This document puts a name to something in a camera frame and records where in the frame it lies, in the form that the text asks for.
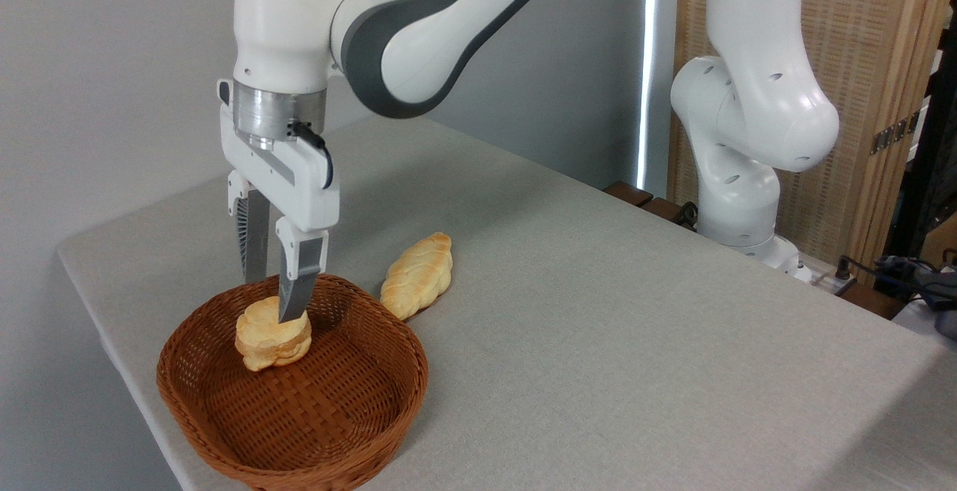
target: round bread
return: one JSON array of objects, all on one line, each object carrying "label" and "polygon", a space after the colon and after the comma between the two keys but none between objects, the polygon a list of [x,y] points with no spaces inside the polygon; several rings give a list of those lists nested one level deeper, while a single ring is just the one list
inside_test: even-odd
[{"label": "round bread", "polygon": [[252,303],[236,320],[236,349],[249,371],[270,365],[290,365],[305,356],[312,344],[308,314],[278,323],[280,298],[267,297]]}]

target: basket rim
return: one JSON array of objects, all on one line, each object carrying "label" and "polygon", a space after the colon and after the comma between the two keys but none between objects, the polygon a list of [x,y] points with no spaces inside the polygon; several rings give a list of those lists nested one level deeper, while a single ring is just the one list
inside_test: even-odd
[{"label": "basket rim", "polygon": [[[278,276],[268,277],[266,280],[256,282],[256,283],[268,283],[277,280]],[[365,463],[368,463],[369,458],[374,457],[376,454],[382,453],[383,450],[389,449],[389,447],[395,446],[398,447],[396,441],[393,437],[390,437],[390,431],[395,430],[397,427],[400,429],[407,429],[411,426],[411,422],[418,415],[419,410],[421,409],[422,401],[425,397],[426,390],[428,388],[428,361],[425,358],[425,349],[422,348],[422,343],[416,335],[414,335],[409,325],[403,323],[403,321],[398,320],[392,312],[386,309],[382,303],[379,303],[376,298],[370,296],[369,293],[362,290],[362,288],[356,286],[352,282],[343,279],[342,277],[334,276],[334,274],[320,274],[320,279],[335,283],[339,286],[348,289],[354,293],[359,294],[360,297],[365,298],[366,301],[372,308],[378,312],[379,315],[386,318],[387,321],[393,323],[397,327],[399,334],[404,339],[409,348],[411,349],[411,356],[414,357],[416,361],[417,368],[419,372],[416,373],[416,381],[414,381],[413,389],[411,389],[409,401],[404,404],[400,412],[396,416],[396,419],[393,419],[390,422],[390,425],[386,427],[385,430],[382,430],[376,437],[366,441],[362,445],[353,448],[348,451],[348,454],[345,454],[344,457],[339,458],[338,460],[332,460],[331,463],[315,465],[311,467],[301,467],[290,470],[276,470],[276,469],[263,469],[253,467],[247,464],[243,464],[241,461],[236,460],[233,457],[225,456],[222,451],[219,451],[218,448],[209,444],[208,441],[202,437],[201,433],[198,433],[199,427],[196,425],[196,417],[192,415],[188,410],[185,409],[185,403],[182,401],[182,396],[180,392],[177,391],[172,385],[172,356],[175,354],[176,348],[175,344],[179,339],[188,331],[188,328],[192,324],[200,321],[200,318],[194,313],[191,313],[182,323],[173,331],[170,335],[170,338],[165,342],[163,349],[160,352],[160,359],[157,362],[156,369],[156,378],[157,386],[160,390],[160,396],[163,398],[164,402],[167,403],[167,408],[170,409],[173,419],[176,420],[176,423],[181,427],[182,432],[184,432],[185,438],[194,446],[194,449],[197,451],[200,457],[213,465],[213,468],[217,469],[219,472],[229,476],[229,473],[242,473],[250,476],[256,477],[294,477],[294,476],[308,476],[317,472],[326,472],[331,467],[336,467],[337,471],[346,472],[352,468],[358,467]],[[227,298],[227,294],[235,291],[241,287],[247,287],[254,284],[243,284],[240,286],[233,287],[230,290],[226,290],[223,293],[216,294],[215,296],[209,298],[205,303],[200,305],[196,310],[199,310],[206,305],[214,303],[216,300],[221,300],[221,298]],[[344,461],[352,460],[352,463],[344,463]]]}]

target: wooden block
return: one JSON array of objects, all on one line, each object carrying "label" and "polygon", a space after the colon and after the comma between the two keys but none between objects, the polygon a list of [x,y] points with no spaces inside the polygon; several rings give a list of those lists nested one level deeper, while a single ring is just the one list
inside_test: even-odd
[{"label": "wooden block", "polygon": [[681,213],[681,207],[664,198],[655,198],[641,208],[670,222],[677,222],[677,216]]},{"label": "wooden block", "polygon": [[892,320],[906,306],[906,303],[888,297],[886,294],[878,293],[860,283],[852,283],[847,286],[840,297],[847,300],[848,303],[858,305],[888,321]]},{"label": "wooden block", "polygon": [[652,201],[653,195],[640,188],[632,187],[626,182],[618,181],[604,189],[605,194],[615,196],[619,200],[628,202],[635,207],[641,207]]}]

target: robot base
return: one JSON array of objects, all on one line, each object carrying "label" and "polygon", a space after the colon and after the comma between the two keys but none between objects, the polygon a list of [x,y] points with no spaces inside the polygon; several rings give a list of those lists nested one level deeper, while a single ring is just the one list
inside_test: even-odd
[{"label": "robot base", "polygon": [[810,269],[801,262],[800,252],[789,240],[775,235],[765,242],[755,246],[728,247],[745,256],[754,257],[769,267],[773,267],[785,274],[795,277],[805,283],[810,283]]}]

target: white wall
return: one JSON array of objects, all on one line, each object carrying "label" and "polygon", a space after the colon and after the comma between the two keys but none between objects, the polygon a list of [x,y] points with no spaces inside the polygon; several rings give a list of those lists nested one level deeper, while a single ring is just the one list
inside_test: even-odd
[{"label": "white wall", "polygon": [[[588,184],[627,178],[635,3],[534,0],[434,119]],[[54,248],[227,170],[232,0],[0,4],[0,490],[173,489]],[[333,90],[328,128],[363,116]]]}]

